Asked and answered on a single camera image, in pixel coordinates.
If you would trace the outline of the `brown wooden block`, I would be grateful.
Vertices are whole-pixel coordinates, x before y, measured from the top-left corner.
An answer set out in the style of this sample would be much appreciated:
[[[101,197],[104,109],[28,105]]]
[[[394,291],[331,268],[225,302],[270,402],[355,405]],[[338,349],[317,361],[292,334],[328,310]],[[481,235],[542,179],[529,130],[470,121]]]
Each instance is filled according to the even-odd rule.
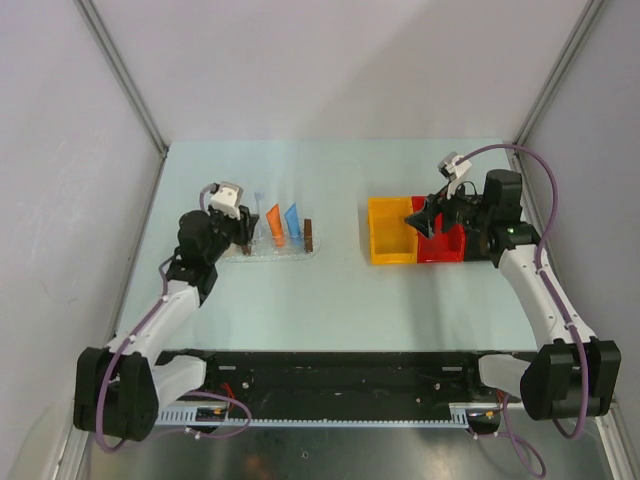
[[[310,218],[305,218],[303,223],[303,240],[304,249],[306,253],[312,253],[314,251],[313,242],[313,226]]]

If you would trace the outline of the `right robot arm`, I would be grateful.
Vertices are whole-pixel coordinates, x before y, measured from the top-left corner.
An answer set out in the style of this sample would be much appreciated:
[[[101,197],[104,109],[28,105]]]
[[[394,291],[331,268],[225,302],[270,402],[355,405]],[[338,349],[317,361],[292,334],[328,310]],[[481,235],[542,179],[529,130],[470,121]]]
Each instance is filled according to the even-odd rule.
[[[535,227],[522,220],[520,174],[489,171],[482,193],[455,180],[426,197],[405,222],[425,238],[461,226],[478,235],[479,249],[508,281],[529,321],[537,353],[527,360],[487,354],[463,373],[473,401],[496,389],[520,399],[534,420],[605,415],[613,399],[621,352],[600,340],[562,291]]]

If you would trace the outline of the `blue toothpaste tube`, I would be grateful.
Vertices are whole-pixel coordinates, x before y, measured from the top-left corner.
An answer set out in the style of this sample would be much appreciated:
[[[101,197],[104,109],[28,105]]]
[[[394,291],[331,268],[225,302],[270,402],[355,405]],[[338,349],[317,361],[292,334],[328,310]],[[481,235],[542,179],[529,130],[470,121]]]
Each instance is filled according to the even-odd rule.
[[[284,219],[287,224],[288,235],[291,243],[301,246],[303,243],[303,235],[300,228],[300,220],[298,217],[297,206],[293,203],[285,212]]]

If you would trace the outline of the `grey toothbrush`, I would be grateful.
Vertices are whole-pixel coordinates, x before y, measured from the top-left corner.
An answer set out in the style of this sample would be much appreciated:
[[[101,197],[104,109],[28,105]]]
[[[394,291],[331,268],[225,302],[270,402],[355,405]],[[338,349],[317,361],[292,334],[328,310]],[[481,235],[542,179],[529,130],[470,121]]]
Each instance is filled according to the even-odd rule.
[[[265,191],[263,189],[258,189],[254,191],[254,199],[256,206],[256,215],[258,216],[258,220],[255,227],[255,241],[260,243],[265,238],[265,227],[264,227],[264,206],[265,206]]]

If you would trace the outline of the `clear plastic tray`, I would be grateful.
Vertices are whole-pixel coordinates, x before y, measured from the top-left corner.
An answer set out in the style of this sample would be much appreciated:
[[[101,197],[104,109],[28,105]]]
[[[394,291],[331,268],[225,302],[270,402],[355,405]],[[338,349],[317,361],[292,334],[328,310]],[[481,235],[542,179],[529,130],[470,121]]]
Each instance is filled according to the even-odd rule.
[[[252,243],[246,251],[239,246],[232,245],[221,257],[225,262],[282,262],[309,260],[320,251],[321,237],[315,229],[312,229],[311,249],[307,250],[304,232],[294,240],[287,230],[284,230],[285,244],[278,247],[271,235],[271,230],[265,220],[259,223]]]

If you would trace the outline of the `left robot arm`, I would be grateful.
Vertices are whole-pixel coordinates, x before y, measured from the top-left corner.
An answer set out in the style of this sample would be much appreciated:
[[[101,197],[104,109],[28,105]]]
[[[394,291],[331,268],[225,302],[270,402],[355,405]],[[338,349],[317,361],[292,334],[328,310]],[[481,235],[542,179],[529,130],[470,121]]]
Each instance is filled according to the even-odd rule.
[[[179,220],[178,245],[158,268],[162,290],[128,332],[102,348],[88,347],[76,364],[73,424],[91,432],[106,453],[141,442],[161,410],[183,397],[207,400],[221,387],[205,360],[176,355],[157,362],[164,344],[211,293],[216,263],[230,246],[251,243],[257,215],[245,206],[209,206]]]

